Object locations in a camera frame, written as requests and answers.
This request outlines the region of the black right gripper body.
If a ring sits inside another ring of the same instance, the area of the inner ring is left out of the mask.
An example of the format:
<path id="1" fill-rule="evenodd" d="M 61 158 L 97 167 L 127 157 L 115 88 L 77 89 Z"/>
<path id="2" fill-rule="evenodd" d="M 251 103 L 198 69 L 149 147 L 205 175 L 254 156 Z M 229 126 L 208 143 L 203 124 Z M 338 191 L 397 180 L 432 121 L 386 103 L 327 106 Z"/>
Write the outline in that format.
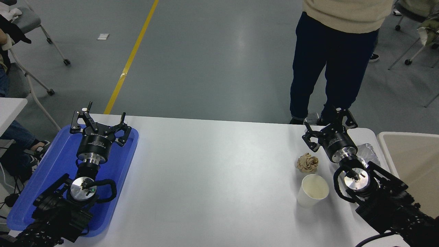
<path id="1" fill-rule="evenodd" d="M 346 157 L 357 155 L 358 148 L 345 126 L 326 126 L 320 131 L 323 133 L 320 145 L 331 162 L 340 162 Z"/>

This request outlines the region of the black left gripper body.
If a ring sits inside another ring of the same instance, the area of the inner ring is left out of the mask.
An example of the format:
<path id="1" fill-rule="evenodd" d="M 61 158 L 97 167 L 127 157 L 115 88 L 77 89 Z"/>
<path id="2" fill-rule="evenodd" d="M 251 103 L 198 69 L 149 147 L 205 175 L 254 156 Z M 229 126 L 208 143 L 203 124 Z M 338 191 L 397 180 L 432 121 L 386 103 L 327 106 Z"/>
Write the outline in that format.
<path id="1" fill-rule="evenodd" d="M 101 160 L 107 160 L 115 140 L 115 133 L 108 128 L 100 129 L 97 133 L 94 133 L 94 128 L 86 127 L 82 131 L 82 139 L 76 156 L 83 160 L 86 154 L 94 153 L 100 156 Z"/>

